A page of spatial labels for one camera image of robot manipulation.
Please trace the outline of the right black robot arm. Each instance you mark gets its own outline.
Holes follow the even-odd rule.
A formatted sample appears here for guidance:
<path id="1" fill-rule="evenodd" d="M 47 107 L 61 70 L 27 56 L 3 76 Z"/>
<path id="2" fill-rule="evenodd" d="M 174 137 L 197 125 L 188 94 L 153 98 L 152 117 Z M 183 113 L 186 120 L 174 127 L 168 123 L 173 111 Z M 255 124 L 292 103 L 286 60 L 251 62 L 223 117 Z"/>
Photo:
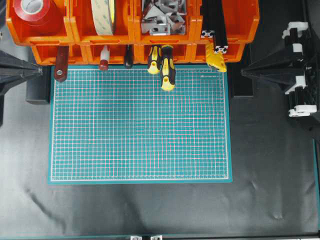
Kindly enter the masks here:
<path id="1" fill-rule="evenodd" d="M 283 31 L 284 48 L 243 68 L 255 81 L 278 85 L 288 98 L 288 116 L 320 136 L 320 39 L 308 22 Z"/>

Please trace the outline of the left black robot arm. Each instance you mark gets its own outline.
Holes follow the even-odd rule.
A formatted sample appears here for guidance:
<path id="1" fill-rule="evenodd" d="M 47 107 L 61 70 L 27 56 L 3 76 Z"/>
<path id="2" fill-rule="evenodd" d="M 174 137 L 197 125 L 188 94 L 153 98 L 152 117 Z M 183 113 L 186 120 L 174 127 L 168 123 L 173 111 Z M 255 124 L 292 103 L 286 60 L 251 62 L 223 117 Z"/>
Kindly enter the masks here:
<path id="1" fill-rule="evenodd" d="M 13 87 L 43 75 L 43 68 L 38 64 L 19 59 L 0 51 L 0 126 L 4 119 L 5 94 Z"/>

